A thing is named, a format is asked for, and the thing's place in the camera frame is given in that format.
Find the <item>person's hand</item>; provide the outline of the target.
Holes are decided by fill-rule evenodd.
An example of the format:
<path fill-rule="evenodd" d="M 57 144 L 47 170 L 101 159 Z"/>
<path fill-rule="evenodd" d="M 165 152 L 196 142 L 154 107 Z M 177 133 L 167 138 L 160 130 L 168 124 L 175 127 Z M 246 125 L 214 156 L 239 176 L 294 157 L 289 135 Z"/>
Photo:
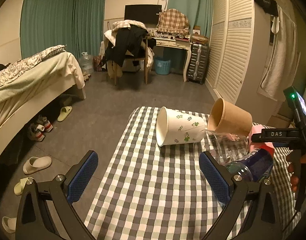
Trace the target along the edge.
<path fill-rule="evenodd" d="M 286 157 L 286 161 L 289 163 L 287 171 L 291 174 L 291 190 L 296 192 L 300 179 L 295 173 L 295 162 L 299 161 L 301 164 L 306 164 L 306 154 L 301 155 L 300 150 L 294 150 Z"/>

